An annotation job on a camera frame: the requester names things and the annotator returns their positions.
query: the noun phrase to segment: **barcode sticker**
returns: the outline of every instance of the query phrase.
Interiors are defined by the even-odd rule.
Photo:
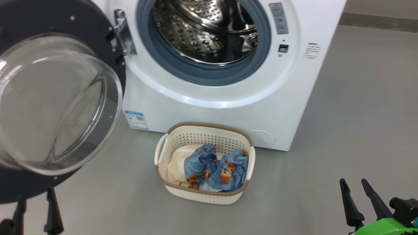
[[[125,114],[131,128],[149,129],[143,113],[125,110]]]

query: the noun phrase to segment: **wall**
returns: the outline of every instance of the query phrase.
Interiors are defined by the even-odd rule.
[[[418,20],[418,0],[347,0],[344,12]]]

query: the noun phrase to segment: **baseboard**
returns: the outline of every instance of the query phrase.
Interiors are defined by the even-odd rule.
[[[343,13],[340,25],[418,33],[418,20]]]

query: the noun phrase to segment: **open washing machine door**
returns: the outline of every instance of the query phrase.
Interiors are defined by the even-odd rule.
[[[0,2],[0,203],[55,187],[119,117],[124,49],[89,0]]]

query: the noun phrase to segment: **door hinge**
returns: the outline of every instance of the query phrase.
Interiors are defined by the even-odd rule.
[[[119,38],[120,43],[122,44],[123,48],[123,55],[135,54],[135,45],[132,41],[132,36],[129,31],[128,22],[126,20],[125,11],[122,9],[115,10],[115,33]]]

